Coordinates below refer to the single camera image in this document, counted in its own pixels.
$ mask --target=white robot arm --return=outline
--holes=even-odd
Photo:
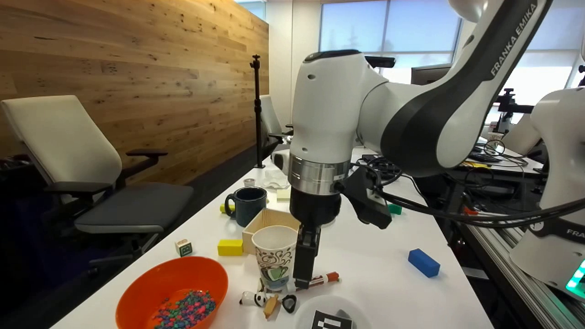
[[[295,280],[308,287],[321,225],[341,209],[355,137],[412,176],[458,167],[553,0],[493,0],[460,61],[427,86],[392,84],[359,52],[310,55],[295,90],[291,214],[302,222]]]

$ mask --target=desk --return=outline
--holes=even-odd
[[[264,170],[255,168],[246,178],[264,181],[269,170],[277,168],[266,163]],[[301,309],[295,315],[282,311],[277,322],[268,322],[257,307],[238,306],[244,291],[255,291],[259,287],[260,271],[255,256],[218,256],[218,240],[240,236],[242,232],[235,222],[222,216],[218,209],[229,192],[244,187],[246,178],[237,181],[226,194],[218,196],[202,212],[109,282],[56,328],[116,328],[116,307],[127,287],[149,269],[178,258],[174,243],[185,238],[195,242],[200,256],[218,260],[229,273],[231,287],[215,322],[218,329],[295,328],[295,315],[302,313],[304,302],[324,293],[355,302],[374,329],[493,328],[434,218],[405,211],[386,231],[379,231],[377,227],[363,225],[346,200],[343,201],[337,222],[323,231],[321,256],[315,264],[315,273],[339,271],[343,284],[299,295]],[[423,203],[423,198],[416,192],[410,179],[399,179],[388,187],[388,192]],[[288,211],[290,205],[279,203],[271,192],[269,209]],[[408,251],[412,249],[423,249],[441,264],[441,275],[436,280],[429,280],[408,264]]]

